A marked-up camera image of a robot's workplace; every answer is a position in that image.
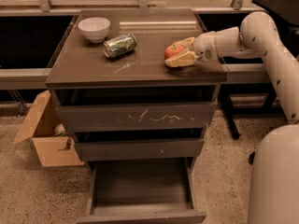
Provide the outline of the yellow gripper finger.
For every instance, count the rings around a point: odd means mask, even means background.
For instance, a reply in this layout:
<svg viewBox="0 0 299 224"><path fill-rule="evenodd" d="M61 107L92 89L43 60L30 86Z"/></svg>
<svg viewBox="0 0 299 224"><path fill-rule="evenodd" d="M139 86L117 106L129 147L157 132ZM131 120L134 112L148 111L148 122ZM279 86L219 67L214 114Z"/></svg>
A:
<svg viewBox="0 0 299 224"><path fill-rule="evenodd" d="M190 66L197 60L197 55L188 49L184 49L179 54L165 60L165 64L169 67Z"/></svg>
<svg viewBox="0 0 299 224"><path fill-rule="evenodd" d="M182 46L185 49L193 49L194 37L188 37L174 43L174 46Z"/></svg>

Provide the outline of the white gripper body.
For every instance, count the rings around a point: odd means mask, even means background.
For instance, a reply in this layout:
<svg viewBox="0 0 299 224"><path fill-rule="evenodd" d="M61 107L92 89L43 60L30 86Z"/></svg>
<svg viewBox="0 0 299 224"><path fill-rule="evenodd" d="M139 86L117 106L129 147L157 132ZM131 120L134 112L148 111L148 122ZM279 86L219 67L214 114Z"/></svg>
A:
<svg viewBox="0 0 299 224"><path fill-rule="evenodd" d="M193 42L193 50L201 62L211 62L218 59L216 33L214 31L197 36Z"/></svg>

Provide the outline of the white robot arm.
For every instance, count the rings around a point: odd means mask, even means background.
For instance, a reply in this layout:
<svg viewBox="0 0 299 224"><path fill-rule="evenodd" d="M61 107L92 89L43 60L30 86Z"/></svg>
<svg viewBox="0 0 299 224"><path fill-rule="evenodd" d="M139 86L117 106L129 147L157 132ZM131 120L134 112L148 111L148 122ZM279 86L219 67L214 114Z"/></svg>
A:
<svg viewBox="0 0 299 224"><path fill-rule="evenodd" d="M265 136L255 153L248 224L299 224L299 62L261 11L238 27L179 40L164 51L169 67L221 57L260 58L290 122Z"/></svg>

